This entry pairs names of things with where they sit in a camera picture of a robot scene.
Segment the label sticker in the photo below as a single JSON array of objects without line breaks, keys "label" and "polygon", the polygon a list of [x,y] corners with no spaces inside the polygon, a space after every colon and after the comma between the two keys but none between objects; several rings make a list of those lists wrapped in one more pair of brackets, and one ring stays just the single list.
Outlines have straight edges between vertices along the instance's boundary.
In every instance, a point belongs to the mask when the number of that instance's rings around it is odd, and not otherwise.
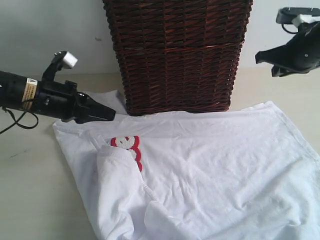
[{"label": "label sticker", "polygon": [[[38,81],[37,80],[31,79],[31,78],[27,78],[26,79],[26,84],[25,84],[24,94],[23,94],[23,97],[22,97],[22,102],[35,98],[36,91],[37,91],[37,86],[38,86]],[[32,106],[32,101],[25,102],[22,105],[23,109],[25,109],[25,110],[30,110],[31,106]]]}]

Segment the red print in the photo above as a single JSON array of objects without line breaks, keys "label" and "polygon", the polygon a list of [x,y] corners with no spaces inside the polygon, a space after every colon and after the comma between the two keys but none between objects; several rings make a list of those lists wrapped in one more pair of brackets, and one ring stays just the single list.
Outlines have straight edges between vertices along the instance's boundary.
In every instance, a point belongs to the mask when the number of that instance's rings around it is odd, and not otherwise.
[{"label": "red print", "polygon": [[138,136],[114,137],[111,139],[111,146],[126,149],[131,152],[133,158],[142,172],[141,151],[139,149],[140,138]]}]

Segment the beige tabletop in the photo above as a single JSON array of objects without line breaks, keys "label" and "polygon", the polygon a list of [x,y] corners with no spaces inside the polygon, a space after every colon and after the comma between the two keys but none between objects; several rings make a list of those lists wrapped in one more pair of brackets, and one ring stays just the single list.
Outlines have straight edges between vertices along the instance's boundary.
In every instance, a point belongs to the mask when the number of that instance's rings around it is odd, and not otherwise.
[{"label": "beige tabletop", "polygon": [[[119,74],[60,75],[58,79],[78,82],[81,91],[122,91]],[[291,118],[320,153],[320,71],[272,78],[270,69],[240,69],[230,109],[269,100]],[[96,239],[54,138],[54,121],[40,116],[36,129],[15,127],[0,135],[0,239]],[[0,129],[11,123],[10,116],[1,111]],[[32,124],[33,118],[28,116],[23,123]]]}]

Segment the brown wicker basket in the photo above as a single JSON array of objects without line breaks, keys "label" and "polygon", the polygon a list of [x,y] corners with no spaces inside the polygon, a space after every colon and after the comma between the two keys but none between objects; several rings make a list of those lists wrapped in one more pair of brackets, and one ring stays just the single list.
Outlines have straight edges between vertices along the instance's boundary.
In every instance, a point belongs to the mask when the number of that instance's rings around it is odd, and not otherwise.
[{"label": "brown wicker basket", "polygon": [[103,0],[126,107],[226,111],[253,0]]}]

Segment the robotic arm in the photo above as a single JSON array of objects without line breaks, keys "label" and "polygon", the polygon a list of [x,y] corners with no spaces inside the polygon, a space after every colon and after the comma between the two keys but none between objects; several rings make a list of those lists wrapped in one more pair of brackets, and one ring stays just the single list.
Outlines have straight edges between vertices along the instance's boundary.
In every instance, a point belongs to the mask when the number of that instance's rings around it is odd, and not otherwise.
[{"label": "robotic arm", "polygon": [[[273,65],[273,77],[307,74],[320,67],[320,9],[285,7],[278,11],[276,22],[295,36],[283,46],[260,51],[255,56],[257,64]],[[285,25],[294,25],[297,32],[290,32]]]},{"label": "robotic arm", "polygon": [[113,121],[116,112],[87,94],[78,92],[76,83],[54,82],[58,71],[62,68],[72,69],[77,61],[70,52],[56,53],[42,81],[0,71],[0,107],[54,117],[65,122],[75,120],[77,124]]}]

